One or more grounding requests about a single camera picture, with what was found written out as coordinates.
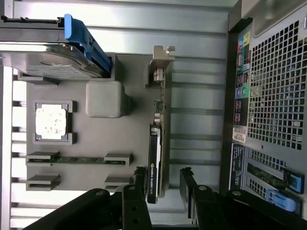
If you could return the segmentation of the blue slot retainer clip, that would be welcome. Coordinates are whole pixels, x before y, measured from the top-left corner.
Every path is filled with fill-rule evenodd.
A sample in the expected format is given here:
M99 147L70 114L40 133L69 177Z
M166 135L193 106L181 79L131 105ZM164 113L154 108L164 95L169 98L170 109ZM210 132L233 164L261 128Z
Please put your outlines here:
M304 193L305 175L291 168L283 167L283 182L289 190L296 194Z
M296 202L278 190L269 189L266 191L267 202L289 212L296 210Z

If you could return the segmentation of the green RAM stick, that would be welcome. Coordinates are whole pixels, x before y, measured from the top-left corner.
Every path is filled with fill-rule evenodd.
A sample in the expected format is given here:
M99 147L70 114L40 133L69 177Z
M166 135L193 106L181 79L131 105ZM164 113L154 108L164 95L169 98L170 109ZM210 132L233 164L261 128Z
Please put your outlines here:
M53 164L97 164L97 165L126 165L123 160L106 160L93 157L55 157L50 159L28 159L27 165L51 166Z

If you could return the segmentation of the black open PC case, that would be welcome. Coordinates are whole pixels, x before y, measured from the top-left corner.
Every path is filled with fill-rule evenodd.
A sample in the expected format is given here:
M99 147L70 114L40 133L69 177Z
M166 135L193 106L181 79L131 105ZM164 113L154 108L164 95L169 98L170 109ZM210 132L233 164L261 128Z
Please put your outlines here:
M283 167L305 175L302 195ZM220 190L278 190L307 220L307 0L238 0L228 17Z

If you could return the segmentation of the grey plastic parts rack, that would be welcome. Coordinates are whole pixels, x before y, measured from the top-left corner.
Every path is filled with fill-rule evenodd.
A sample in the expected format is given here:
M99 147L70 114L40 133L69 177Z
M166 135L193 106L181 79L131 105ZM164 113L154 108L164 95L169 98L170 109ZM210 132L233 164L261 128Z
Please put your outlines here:
M149 55L113 54L110 79L48 80L27 84L28 159L93 157L123 160L126 165L27 165L28 191L89 190L129 184L138 166L148 174L150 124L157 88L147 88ZM35 112L43 104L61 104L67 113L66 135L41 139Z

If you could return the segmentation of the silver CPU chip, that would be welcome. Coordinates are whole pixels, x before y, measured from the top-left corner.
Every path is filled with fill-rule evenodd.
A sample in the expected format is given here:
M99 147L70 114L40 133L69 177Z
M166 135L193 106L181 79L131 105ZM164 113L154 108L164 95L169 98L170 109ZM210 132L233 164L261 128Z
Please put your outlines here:
M60 140L66 135L67 113L61 104L43 104L35 112L35 133L41 139Z

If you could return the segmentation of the hard disk in blue carrier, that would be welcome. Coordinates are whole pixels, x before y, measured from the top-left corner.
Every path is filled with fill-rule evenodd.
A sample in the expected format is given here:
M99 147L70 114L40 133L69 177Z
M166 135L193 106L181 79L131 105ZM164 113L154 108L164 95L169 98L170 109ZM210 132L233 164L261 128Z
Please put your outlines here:
M0 16L0 64L31 77L86 81L110 78L113 62L85 24Z

